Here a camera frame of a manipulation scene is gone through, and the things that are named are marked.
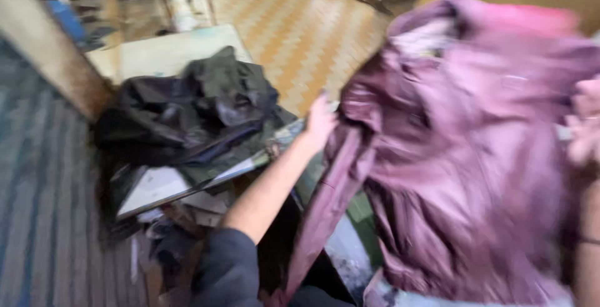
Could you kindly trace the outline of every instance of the person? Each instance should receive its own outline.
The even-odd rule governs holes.
[[[336,125],[336,116],[328,111],[327,95],[322,93],[310,107],[304,131],[237,199],[207,239],[192,282],[191,306],[263,306],[258,300],[256,245]],[[301,288],[289,305],[352,306],[316,287]]]
[[[600,75],[577,83],[573,97],[576,115],[567,116],[572,141],[567,150],[571,163],[597,167],[600,162]],[[575,296],[578,307],[600,305],[600,179],[581,197],[580,242],[577,245]]]
[[[600,162],[600,79],[577,83],[576,115],[566,117],[572,141],[567,157],[576,166]],[[191,306],[262,306],[258,300],[256,245],[310,159],[337,123],[326,96],[311,105],[306,129],[236,201],[209,238],[192,283]],[[600,305],[600,179],[582,196],[581,239],[577,249],[575,297],[578,307]],[[289,306],[351,306],[314,287],[301,288]]]

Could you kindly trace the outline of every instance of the clutter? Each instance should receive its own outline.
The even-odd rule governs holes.
[[[447,32],[436,27],[445,40],[413,52],[394,43],[440,18],[456,20]],[[600,48],[572,20],[476,0],[437,0],[396,18],[342,91],[329,166],[274,300],[296,292],[360,188],[396,291],[480,303],[570,299],[559,254],[572,245],[559,232],[574,232],[565,224],[576,201],[554,125],[571,111],[575,82],[600,70]]]
[[[259,65],[226,47],[180,78],[125,81],[96,123],[95,143],[134,165],[205,164],[259,131],[277,97]]]

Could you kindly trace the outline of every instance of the purple jacket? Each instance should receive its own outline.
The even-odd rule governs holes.
[[[557,279],[557,238],[577,194],[555,123],[571,111],[574,83],[600,72],[600,48],[571,31],[568,17],[437,0],[394,20],[341,92],[328,170],[275,300],[296,291],[361,187],[394,286],[486,303],[569,294]],[[438,54],[409,55],[395,44],[448,18],[456,37]]]

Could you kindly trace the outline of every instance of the bracelet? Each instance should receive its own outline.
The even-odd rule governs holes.
[[[598,240],[598,239],[591,239],[591,238],[586,238],[586,237],[580,237],[579,241],[582,242],[582,243],[587,243],[587,244],[593,244],[593,245],[600,246],[600,240]]]

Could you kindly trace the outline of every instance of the herringbone floor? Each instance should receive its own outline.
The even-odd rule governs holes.
[[[219,23],[237,27],[252,58],[302,115],[322,88],[337,97],[379,46],[391,21],[356,0],[214,0]]]

